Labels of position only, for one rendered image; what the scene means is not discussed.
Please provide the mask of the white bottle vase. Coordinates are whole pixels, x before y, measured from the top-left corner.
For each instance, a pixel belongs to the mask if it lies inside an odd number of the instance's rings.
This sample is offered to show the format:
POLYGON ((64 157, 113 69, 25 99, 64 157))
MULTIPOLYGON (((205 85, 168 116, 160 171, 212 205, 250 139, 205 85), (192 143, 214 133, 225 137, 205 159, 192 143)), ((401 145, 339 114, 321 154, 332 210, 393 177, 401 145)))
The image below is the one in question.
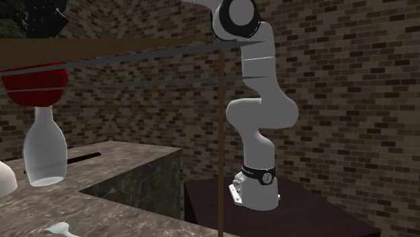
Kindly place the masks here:
POLYGON ((53 118, 53 108, 36 107, 34 122, 24 139, 23 157, 30 185, 61 182, 67 173, 67 142, 53 118))

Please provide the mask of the red bowl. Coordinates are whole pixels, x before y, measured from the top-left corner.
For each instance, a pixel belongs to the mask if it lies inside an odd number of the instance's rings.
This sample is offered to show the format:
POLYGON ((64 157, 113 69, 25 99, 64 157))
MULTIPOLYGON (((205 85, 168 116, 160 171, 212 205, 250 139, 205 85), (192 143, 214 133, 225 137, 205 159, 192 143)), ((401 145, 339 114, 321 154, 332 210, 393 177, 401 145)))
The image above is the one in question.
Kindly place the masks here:
POLYGON ((63 88, 68 82, 65 69, 1 76, 7 95, 19 106, 47 107, 57 103, 64 90, 40 88, 63 88))

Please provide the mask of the thin black stick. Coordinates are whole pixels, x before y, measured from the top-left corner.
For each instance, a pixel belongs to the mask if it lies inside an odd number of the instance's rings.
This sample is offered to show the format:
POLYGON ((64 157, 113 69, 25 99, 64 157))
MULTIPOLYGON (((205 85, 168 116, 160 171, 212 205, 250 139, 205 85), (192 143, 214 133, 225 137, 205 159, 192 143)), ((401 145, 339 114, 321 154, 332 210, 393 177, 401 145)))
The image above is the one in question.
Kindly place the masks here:
MULTIPOLYGON (((95 153, 91 153, 91 154, 77 156, 77 157, 74 157, 74 158, 69 158, 69 159, 67 159, 67 164, 77 163, 77 162, 80 162, 80 161, 84 161, 84 160, 92 159, 92 158, 95 158, 95 157, 99 157, 101 155, 102 154, 100 152, 95 152, 95 153)), ((59 161, 45 162, 45 163, 43 163, 43 164, 41 164, 39 166, 35 166, 35 167, 31 168, 30 171, 33 172, 34 170, 39 170, 40 168, 45 168, 45 167, 48 168, 50 166, 51 167, 55 167, 57 164, 58 165, 62 165, 63 164, 63 161, 60 161, 59 160, 59 161)))

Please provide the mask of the brown wooden shelf frame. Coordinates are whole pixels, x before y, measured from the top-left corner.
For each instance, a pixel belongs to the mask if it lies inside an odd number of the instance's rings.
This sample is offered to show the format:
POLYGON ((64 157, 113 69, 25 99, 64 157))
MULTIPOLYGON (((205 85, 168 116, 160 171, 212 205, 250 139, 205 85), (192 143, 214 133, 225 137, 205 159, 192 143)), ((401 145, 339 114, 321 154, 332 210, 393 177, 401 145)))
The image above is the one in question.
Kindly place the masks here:
POLYGON ((257 40, 217 42, 180 48, 199 38, 0 39, 0 76, 217 50, 218 54, 218 237, 223 237, 224 49, 257 40))

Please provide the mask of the white dome-shaped object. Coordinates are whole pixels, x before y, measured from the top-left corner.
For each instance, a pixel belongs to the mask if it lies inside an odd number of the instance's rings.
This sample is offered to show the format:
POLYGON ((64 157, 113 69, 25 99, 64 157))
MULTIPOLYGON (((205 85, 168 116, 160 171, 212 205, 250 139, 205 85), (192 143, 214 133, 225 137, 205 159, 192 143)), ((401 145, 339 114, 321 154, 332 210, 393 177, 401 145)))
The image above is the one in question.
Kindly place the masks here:
POLYGON ((10 195, 17 188, 15 172, 7 164, 0 162, 0 199, 10 195))

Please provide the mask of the dark robot stand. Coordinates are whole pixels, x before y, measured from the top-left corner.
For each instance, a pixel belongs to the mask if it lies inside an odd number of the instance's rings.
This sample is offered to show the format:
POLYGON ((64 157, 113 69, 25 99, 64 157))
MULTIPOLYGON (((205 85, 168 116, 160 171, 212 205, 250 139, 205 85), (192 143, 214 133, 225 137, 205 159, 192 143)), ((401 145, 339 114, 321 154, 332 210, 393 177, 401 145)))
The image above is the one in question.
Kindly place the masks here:
MULTIPOLYGON (((234 203, 224 179, 223 231, 240 237, 380 237, 380 231, 301 185, 280 178, 276 209, 255 211, 234 203)), ((217 179, 184 184, 184 219, 217 229, 217 179)))

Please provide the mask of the black leafy plant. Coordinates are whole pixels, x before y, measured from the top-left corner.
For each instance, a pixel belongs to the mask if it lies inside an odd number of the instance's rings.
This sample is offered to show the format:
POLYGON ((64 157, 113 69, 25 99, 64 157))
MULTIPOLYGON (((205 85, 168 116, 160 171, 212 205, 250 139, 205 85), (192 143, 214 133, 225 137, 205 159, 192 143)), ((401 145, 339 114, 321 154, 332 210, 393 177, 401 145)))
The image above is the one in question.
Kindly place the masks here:
POLYGON ((0 0, 0 38, 54 38, 69 23, 68 0, 0 0))

